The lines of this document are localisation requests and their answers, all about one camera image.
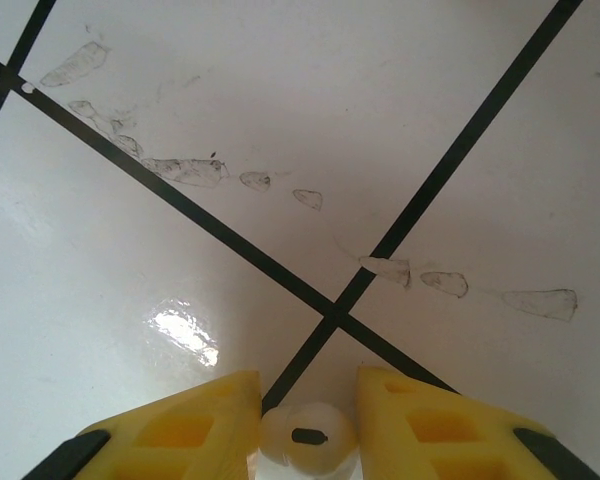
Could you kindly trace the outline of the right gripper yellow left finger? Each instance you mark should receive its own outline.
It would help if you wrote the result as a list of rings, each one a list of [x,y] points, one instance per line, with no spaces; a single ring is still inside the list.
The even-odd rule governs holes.
[[[99,421],[30,479],[253,479],[260,375],[239,371]]]

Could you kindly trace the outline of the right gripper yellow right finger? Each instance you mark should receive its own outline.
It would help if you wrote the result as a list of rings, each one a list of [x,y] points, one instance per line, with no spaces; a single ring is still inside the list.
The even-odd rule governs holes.
[[[366,479],[595,479],[543,425],[382,368],[356,379]]]

